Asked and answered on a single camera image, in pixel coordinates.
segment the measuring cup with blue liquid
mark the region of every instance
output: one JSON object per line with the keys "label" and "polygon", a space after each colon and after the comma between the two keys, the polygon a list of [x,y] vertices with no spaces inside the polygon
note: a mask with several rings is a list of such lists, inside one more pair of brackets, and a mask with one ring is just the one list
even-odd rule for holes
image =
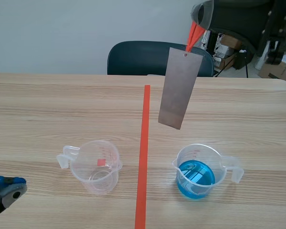
{"label": "measuring cup with blue liquid", "polygon": [[184,147],[173,161],[177,170],[176,182],[179,190],[187,197],[206,197],[232,170],[231,180],[239,183],[244,170],[236,157],[221,156],[216,150],[202,144]]}

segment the measuring cup handle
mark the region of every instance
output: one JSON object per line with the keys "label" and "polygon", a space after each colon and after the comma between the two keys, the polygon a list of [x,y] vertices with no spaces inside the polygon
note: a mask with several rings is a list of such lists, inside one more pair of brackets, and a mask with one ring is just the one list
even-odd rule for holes
{"label": "measuring cup handle", "polygon": [[222,156],[222,166],[228,170],[232,170],[231,180],[235,183],[239,183],[244,175],[244,170],[240,167],[239,160],[233,156]]}
{"label": "measuring cup handle", "polygon": [[56,156],[56,159],[58,160],[58,163],[61,168],[69,168],[69,161],[76,160],[79,150],[80,149],[78,147],[64,146],[62,150],[63,154],[59,154]]}
{"label": "measuring cup handle", "polygon": [[72,158],[73,161],[76,160],[79,151],[80,148],[74,146],[64,146],[62,149],[63,154]]}

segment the black office chair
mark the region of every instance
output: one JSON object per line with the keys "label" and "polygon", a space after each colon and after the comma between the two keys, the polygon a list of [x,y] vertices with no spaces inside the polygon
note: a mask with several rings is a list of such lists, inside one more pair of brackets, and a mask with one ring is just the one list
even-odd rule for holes
{"label": "black office chair", "polygon": [[[107,60],[108,75],[165,75],[170,47],[185,50],[183,44],[131,41],[115,45]],[[198,76],[212,77],[213,59],[205,50],[193,47],[192,53],[202,55]]]}

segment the cardboard box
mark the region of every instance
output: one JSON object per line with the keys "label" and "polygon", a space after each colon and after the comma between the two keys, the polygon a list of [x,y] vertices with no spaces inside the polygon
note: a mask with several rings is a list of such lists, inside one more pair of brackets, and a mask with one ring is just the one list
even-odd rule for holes
{"label": "cardboard box", "polygon": [[242,46],[242,42],[240,40],[226,34],[221,39],[220,43],[236,50],[240,50]]}
{"label": "cardboard box", "polygon": [[227,58],[228,56],[232,56],[234,53],[234,49],[230,48],[228,46],[225,46],[223,44],[220,44],[215,51],[216,53],[216,57],[220,57],[220,58]]}
{"label": "cardboard box", "polygon": [[258,75],[262,78],[286,81],[286,63],[281,62],[279,65],[264,64]]}
{"label": "cardboard box", "polygon": [[231,68],[234,64],[234,60],[235,60],[235,56],[236,53],[233,54],[232,56],[228,57],[228,58],[220,58],[220,57],[214,57],[214,66],[215,68],[222,70],[224,68],[224,66],[230,62],[230,60],[232,60],[228,66],[226,66],[225,70]]}

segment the empty measuring cup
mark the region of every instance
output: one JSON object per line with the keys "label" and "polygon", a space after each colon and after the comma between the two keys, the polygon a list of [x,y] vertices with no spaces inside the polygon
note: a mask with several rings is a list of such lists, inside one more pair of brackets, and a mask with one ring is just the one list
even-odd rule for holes
{"label": "empty measuring cup", "polygon": [[216,150],[202,144],[181,149],[173,166],[177,170],[179,190],[194,199],[207,196],[224,180],[227,170],[232,170],[232,181],[235,183],[239,183],[244,174],[236,157],[221,156]]}
{"label": "empty measuring cup", "polygon": [[73,175],[89,192],[99,195],[113,190],[122,168],[117,148],[103,140],[88,142],[80,148],[65,146],[57,160],[61,168],[68,168],[70,161]]}

